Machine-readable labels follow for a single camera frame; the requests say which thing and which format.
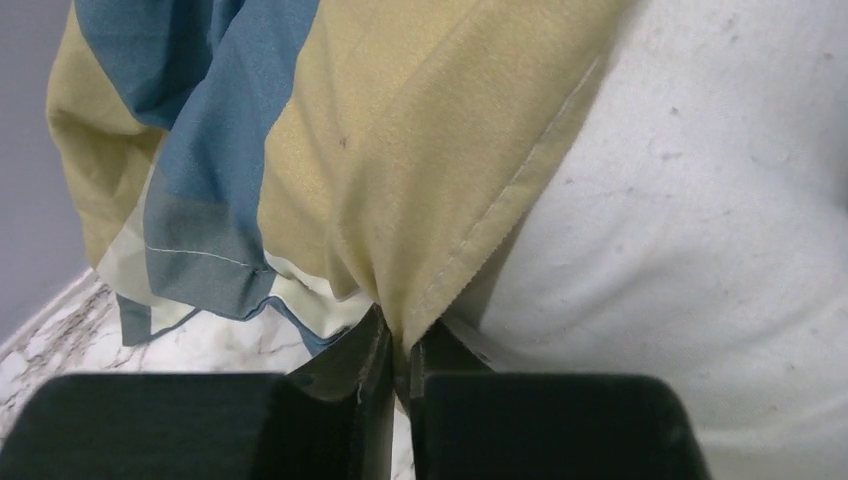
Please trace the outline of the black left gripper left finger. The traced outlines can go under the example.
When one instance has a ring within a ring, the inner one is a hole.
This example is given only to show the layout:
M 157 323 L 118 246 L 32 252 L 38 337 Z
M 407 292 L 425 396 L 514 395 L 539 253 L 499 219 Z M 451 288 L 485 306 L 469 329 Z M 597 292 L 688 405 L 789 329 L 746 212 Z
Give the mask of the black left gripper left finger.
M 286 477 L 388 479 L 392 435 L 392 339 L 373 306 L 286 376 Z

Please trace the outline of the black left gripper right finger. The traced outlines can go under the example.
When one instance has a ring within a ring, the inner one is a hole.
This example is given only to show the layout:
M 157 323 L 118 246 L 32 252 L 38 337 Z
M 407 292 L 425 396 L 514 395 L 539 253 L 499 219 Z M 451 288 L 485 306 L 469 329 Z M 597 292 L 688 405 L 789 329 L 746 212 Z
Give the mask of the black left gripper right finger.
M 438 374 L 491 373 L 492 369 L 461 342 L 441 321 L 432 325 L 413 346 L 407 375 L 407 414 L 411 423 L 414 471 L 418 480 L 427 479 L 429 458 L 426 446 L 425 383 Z

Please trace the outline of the blue beige checked pillowcase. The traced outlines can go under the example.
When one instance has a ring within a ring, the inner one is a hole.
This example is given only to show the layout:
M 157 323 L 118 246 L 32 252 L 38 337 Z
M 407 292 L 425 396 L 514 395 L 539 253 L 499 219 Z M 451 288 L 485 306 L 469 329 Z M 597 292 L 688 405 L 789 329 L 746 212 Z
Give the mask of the blue beige checked pillowcase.
M 76 1 L 47 120 L 123 343 L 414 344 L 539 198 L 628 1 Z

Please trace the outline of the white pillow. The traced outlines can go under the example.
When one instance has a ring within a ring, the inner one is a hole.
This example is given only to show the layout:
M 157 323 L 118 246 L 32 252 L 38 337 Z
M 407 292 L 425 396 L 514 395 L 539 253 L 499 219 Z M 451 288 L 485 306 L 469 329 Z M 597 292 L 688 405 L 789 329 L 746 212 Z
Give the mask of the white pillow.
M 640 373 L 717 479 L 847 475 L 847 5 L 640 1 L 448 310 L 498 370 Z

